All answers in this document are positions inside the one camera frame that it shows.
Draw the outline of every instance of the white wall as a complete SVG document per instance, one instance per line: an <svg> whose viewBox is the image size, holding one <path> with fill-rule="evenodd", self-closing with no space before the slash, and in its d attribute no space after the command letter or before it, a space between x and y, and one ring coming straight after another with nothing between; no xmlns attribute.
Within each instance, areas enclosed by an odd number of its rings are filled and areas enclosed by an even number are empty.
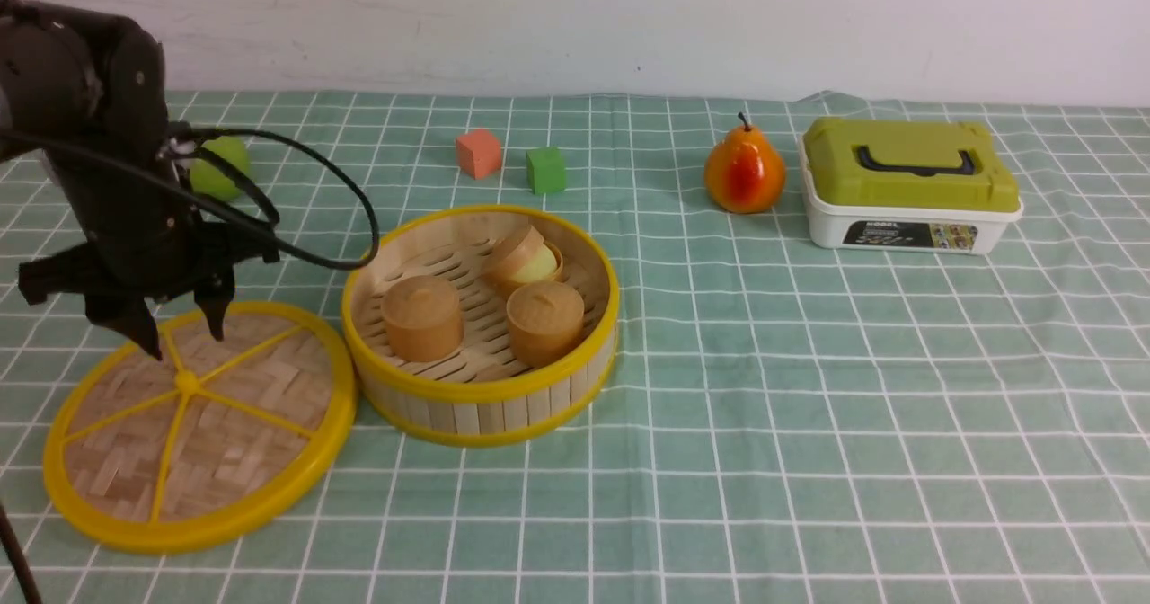
<svg viewBox="0 0 1150 604"><path fill-rule="evenodd" d="M172 87L1150 105L1150 0L52 0Z"/></svg>

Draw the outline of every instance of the storage box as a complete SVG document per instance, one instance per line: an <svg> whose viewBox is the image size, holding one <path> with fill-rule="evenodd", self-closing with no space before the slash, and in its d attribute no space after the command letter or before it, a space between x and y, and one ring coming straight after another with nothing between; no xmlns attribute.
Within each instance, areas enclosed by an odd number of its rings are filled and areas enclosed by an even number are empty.
<svg viewBox="0 0 1150 604"><path fill-rule="evenodd" d="M821 247L987 254L1022 216L1018 183L974 122L821 117L799 161Z"/></svg>

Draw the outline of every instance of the yellow plastic spoke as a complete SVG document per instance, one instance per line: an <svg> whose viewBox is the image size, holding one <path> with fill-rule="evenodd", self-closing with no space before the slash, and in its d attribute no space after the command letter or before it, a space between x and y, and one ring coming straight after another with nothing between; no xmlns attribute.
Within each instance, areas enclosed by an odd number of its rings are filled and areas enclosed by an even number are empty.
<svg viewBox="0 0 1150 604"><path fill-rule="evenodd" d="M220 393L214 393L213 391L208 390L205 390L200 395L205 396L207 399L213 399L215 402L218 402L224 406L233 407L236 411L243 411L244 413L247 413L252 418L259 418L260 420L263 420L267 423L275 425L276 427L281 427L283 429L288 429L289 431L304 436L305 438L310 438L314 433L305 429L304 427L300 427L300 425L297 425L291 420L284 420L283 416L268 413L267 411L263 411L263 408L256 408L252 405L231 399L230 397L222 396Z"/></svg>
<svg viewBox="0 0 1150 604"><path fill-rule="evenodd" d="M163 453L160 456L160 473L155 480L155 494L152 496L152 514L148 521L155 523L160 520L160 506L163 504L163 488L168 482L168 471L171 468L171 450L176 446L176 436L184 425L184 413L187 412L187 403L192 400L194 393L183 393L179 397L179 406L176 407L176 415L171 419L171 428L168 429L168 439L163 442Z"/></svg>
<svg viewBox="0 0 1150 604"><path fill-rule="evenodd" d="M168 391L168 392L166 392L163 395L155 396L155 397L146 399L146 400L144 400L144 402L141 402L139 404L129 406L128 408L123 408L123 411L115 412L115 414L109 415L109 416L105 416L105 419L99 420L98 422L95 422L93 425L89 425L87 427L84 427L83 429L80 429L78 431L75 431L74 434L68 434L67 436L64 436L64 444L68 444L68 443L70 443L72 441L82 438L83 436L86 436L86 435L91 434L92 431L94 431L97 429L102 429L103 427L107 427L107 425L110 425L110 423L115 422L115 420L123 420L124 418L126 418L129 415L135 415L135 414L137 414L137 413L139 413L141 411L147 411L147 408L152 408L156 404L167 402L167 400L169 400L169 399L171 399L171 398L174 398L174 397L176 397L178 395L179 395L179 391Z"/></svg>
<svg viewBox="0 0 1150 604"><path fill-rule="evenodd" d="M206 383L210 382L210 380L214 380L214 379L218 377L218 375L221 375L222 372L227 372L227 370L232 369L233 367L238 366L245 359L255 357L255 354L260 354L262 351L266 351L269 347L276 345L276 343L279 343L279 342L286 339L288 337L291 337L291 335L296 335L297 332L299 332L302 329L304 329L304 326L296 326L296 327L289 328L288 330L283 330L283 332L279 332L278 335L275 335L275 337L271 337L270 339L268 339L266 342L256 343L256 345L251 346L246 351L243 351L241 353L237 354L236 357L233 357L231 359L228 359L228 361L222 362L214 370L212 370L207 375L200 377L200 383L201 384L206 384Z"/></svg>
<svg viewBox="0 0 1150 604"><path fill-rule="evenodd" d="M176 372L184 369L184 359L179 358L179 351L176 350L176 337L172 337L170 328L163 328L163 341L168 343L168 354L171 355L171 362L176 366Z"/></svg>

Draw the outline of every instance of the black cable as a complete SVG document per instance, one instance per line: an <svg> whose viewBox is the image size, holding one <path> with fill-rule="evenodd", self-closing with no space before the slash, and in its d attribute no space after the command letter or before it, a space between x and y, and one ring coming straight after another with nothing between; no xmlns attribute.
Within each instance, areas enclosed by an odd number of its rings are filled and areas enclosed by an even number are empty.
<svg viewBox="0 0 1150 604"><path fill-rule="evenodd" d="M12 522L8 521L3 505L0 505L0 543L3 543L3 552L8 556L13 572L16 572L16 582L20 583L24 602L44 604L44 601L40 599L40 591L36 588L36 581L32 579L32 567L29 567L28 557L24 557L24 550L20 546L16 532L12 529Z"/></svg>
<svg viewBox="0 0 1150 604"><path fill-rule="evenodd" d="M20 132L20 130L15 129L0 129L0 138L8 138L8 140L17 142L18 144L24 144L25 146L33 146L34 148L57 150L57 152L69 153L76 158L89 159L91 162L99 162L101 166L112 167L112 169L132 175L132 177L139 178L140 182L148 183L161 191L167 191L167 193L177 196L177 198L193 204L200 211L209 212L209 214L213 214L220 220L225 220L225 222L229 222L232 227L247 232L248 236L256 240L262 240L264 244L279 249L281 252L324 269L339 269L339 272L361 269L366 267L366 265L370 263L371 260L375 259L375 255L379 252L379 223L375 217L375 209L371 207L370 200L367 199L367 196L363 194L360 186L356 186L352 178L344 174L344 170L340 170L339 167L334 165L334 162L328 161L328 158L324 158L323 154L316 153L315 150L308 148L308 146L305 146L300 144L300 142L296 142L292 138L282 137L279 133L275 132L264 132L261 129L190 129L185 133L187 133L187 136L207 138L213 138L214 136L269 138L271 142L279 142L279 144L300 150L305 154L308 154L308 156L312 156L312 159L315 159L315 161L321 162L328 170L331 170L331 173L336 175L340 182L345 183L347 189L351 190L358 199L360 199L363 209L367 212L368 225L371 230L371 246L368 254L359 260L331 260L325 259L324 257L317 257L313 253L304 251L304 249L297 247L296 244L288 243L288 240L283 240L282 238L278 238L278 236L273 235L267 230L267 228L262 228L260 225L259 220L245 214L245 212L239 212L227 204L214 201L214 199L208 198L208 196L201 196L192 193L192 191L186 191L177 183L166 182L163 178L155 177L155 175L152 175L148 170L143 169L143 167L128 165L128 162L120 161L120 159L97 153L94 150L84 148L83 146L74 146L68 144L68 142L59 142L56 138L36 137L32 136L32 133ZM177 133L176 137L183 137L183 133Z"/></svg>

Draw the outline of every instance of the white container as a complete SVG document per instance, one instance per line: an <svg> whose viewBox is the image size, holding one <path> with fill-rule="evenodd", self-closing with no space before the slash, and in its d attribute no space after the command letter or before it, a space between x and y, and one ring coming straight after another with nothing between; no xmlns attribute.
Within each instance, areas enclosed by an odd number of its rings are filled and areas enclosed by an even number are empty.
<svg viewBox="0 0 1150 604"><path fill-rule="evenodd" d="M1022 217L1021 199L1014 212L856 207L825 202L815 190L802 138L798 156L811 239L820 247L986 255L995 249L1006 228Z"/></svg>

